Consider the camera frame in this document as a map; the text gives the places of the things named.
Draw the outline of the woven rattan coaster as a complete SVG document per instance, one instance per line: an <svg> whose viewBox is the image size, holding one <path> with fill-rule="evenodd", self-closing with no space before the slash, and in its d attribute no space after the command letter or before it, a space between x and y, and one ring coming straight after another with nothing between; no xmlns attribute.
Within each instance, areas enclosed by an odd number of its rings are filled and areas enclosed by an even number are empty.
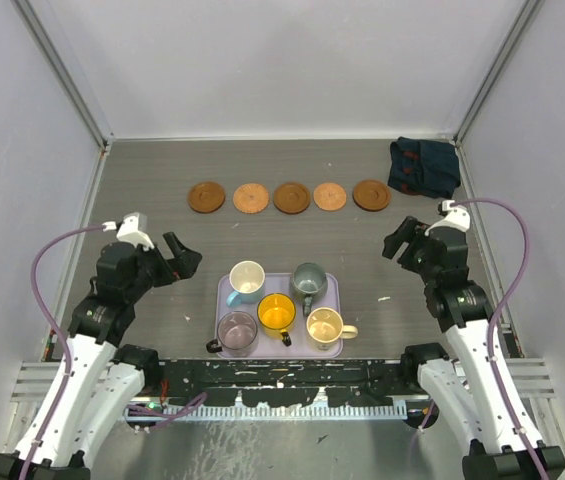
<svg viewBox="0 0 565 480"><path fill-rule="evenodd" d="M263 211L269 203L268 190L259 183L246 183L239 186L233 195L236 209L246 214L256 214Z"/></svg>
<svg viewBox="0 0 565 480"><path fill-rule="evenodd" d="M314 189L313 199L321 210L337 211L346 204L347 194L341 185L326 182Z"/></svg>

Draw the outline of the grey green ceramic mug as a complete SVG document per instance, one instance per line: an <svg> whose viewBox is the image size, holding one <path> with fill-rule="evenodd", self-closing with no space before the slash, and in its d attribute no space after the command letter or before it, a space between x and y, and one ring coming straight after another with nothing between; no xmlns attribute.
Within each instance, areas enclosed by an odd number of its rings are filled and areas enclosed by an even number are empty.
<svg viewBox="0 0 565 480"><path fill-rule="evenodd" d="M328 281L324 268L316 263L299 265L290 277L290 288L293 298L302 307L307 317L313 304L320 300L328 290Z"/></svg>

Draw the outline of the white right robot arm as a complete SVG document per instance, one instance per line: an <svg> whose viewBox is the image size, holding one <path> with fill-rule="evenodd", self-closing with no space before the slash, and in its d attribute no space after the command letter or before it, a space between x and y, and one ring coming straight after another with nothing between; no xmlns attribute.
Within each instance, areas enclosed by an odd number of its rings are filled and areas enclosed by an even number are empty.
<svg viewBox="0 0 565 480"><path fill-rule="evenodd" d="M440 344L411 345L401 357L402 385L427 392L446 418L466 449L464 478L557 479L565 456L528 415L491 326L488 297L469 278L469 226L463 209L433 225L408 216L384 240L383 256L422 279L427 309L464 372L457 375Z"/></svg>

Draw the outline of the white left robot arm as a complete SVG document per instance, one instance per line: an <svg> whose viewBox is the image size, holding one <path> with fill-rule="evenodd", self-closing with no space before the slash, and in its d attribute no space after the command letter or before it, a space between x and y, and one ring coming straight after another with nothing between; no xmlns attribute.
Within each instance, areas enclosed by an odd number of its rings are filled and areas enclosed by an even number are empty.
<svg viewBox="0 0 565 480"><path fill-rule="evenodd" d="M0 453L0 479L88 479L110 430L136 396L162 384L156 351L125 345L135 306L151 289L187 280L202 261L172 232L163 257L143 234L102 248L88 295L75 307L64 356L36 417L14 452Z"/></svg>

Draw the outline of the brown wooden coaster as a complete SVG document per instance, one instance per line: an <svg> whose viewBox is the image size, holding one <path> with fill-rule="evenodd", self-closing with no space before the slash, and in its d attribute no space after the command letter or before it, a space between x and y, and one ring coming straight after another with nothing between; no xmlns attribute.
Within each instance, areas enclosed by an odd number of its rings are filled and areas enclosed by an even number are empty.
<svg viewBox="0 0 565 480"><path fill-rule="evenodd" d="M306 186L297 182L279 185L273 195L275 207L287 215L304 212L311 203L311 195Z"/></svg>
<svg viewBox="0 0 565 480"><path fill-rule="evenodd" d="M226 200L224 188L212 181L200 182L188 192L187 201L190 208L201 214L209 214L220 209Z"/></svg>
<svg viewBox="0 0 565 480"><path fill-rule="evenodd" d="M362 210L378 212L384 210L391 201L391 193L386 184L373 179L362 180L353 188L353 200Z"/></svg>

